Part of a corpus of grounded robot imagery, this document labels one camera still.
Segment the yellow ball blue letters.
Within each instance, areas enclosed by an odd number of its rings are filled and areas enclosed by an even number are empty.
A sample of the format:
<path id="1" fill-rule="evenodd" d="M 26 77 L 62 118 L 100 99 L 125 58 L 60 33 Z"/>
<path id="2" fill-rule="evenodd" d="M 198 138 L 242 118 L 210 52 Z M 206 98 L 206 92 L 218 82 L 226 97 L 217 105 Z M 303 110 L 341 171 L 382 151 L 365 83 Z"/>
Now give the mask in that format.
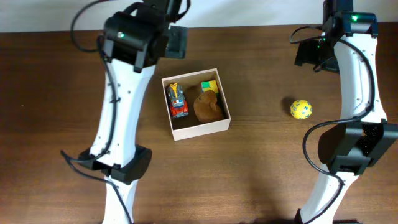
<path id="1" fill-rule="evenodd" d="M 296 100 L 290 106 L 290 114 L 295 119 L 307 119 L 312 114 L 312 105 L 307 100 Z"/>

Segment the red grey toy truck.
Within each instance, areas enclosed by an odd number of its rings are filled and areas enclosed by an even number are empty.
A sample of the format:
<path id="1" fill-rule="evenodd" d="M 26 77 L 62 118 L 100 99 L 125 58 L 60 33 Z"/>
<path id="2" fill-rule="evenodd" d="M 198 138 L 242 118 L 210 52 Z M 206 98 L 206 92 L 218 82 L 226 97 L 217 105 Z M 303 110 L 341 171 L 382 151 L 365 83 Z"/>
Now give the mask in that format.
<path id="1" fill-rule="evenodd" d="M 171 83 L 167 86 L 170 113 L 174 119 L 188 116 L 188 105 L 182 86 L 178 83 Z"/>

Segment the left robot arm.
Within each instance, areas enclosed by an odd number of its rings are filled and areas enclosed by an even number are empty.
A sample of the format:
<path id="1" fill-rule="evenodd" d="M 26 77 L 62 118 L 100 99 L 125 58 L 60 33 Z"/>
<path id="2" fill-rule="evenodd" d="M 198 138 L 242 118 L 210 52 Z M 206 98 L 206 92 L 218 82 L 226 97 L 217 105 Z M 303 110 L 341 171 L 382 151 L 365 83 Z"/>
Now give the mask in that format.
<path id="1" fill-rule="evenodd" d="M 184 13 L 179 0 L 145 0 L 116 12 L 104 24 L 96 51 L 106 70 L 105 92 L 93 145 L 75 162 L 104 174 L 103 223 L 133 223 L 138 180 L 152 151 L 135 143 L 144 93 L 160 58 L 183 59 L 187 28 L 176 26 Z"/>

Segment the brown plush toy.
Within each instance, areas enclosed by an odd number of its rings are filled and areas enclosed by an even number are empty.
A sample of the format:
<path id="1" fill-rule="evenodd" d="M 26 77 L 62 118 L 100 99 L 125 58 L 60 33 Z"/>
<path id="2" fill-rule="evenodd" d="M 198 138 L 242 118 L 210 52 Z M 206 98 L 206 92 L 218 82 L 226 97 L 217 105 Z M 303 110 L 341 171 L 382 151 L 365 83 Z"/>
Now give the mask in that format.
<path id="1" fill-rule="evenodd" d="M 201 93 L 194 101 L 195 115 L 201 123 L 211 123 L 225 119 L 223 110 L 218 105 L 218 98 L 213 90 Z"/>

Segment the multicolour puzzle cube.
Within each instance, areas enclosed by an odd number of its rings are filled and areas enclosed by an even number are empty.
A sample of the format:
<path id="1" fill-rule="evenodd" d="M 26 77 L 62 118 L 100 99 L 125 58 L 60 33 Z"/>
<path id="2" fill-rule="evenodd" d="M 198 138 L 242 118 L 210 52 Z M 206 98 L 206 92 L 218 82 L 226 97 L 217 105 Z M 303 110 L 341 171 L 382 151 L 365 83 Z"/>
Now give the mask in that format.
<path id="1" fill-rule="evenodd" d="M 213 91 L 216 95 L 219 93 L 216 80 L 209 80 L 201 83 L 202 92 Z"/>

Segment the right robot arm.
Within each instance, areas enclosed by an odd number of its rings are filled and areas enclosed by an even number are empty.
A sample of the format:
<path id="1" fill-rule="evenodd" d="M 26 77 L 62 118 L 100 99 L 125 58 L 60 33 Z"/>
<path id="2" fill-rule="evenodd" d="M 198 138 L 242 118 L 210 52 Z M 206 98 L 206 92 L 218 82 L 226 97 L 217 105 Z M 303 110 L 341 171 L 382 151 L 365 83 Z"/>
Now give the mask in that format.
<path id="1" fill-rule="evenodd" d="M 333 223 L 350 185 L 397 140 L 397 125 L 388 123 L 377 86 L 375 14 L 356 12 L 352 1 L 325 0 L 318 29 L 319 36 L 297 42 L 295 64 L 340 76 L 341 115 L 324 122 L 318 180 L 295 223 Z"/>

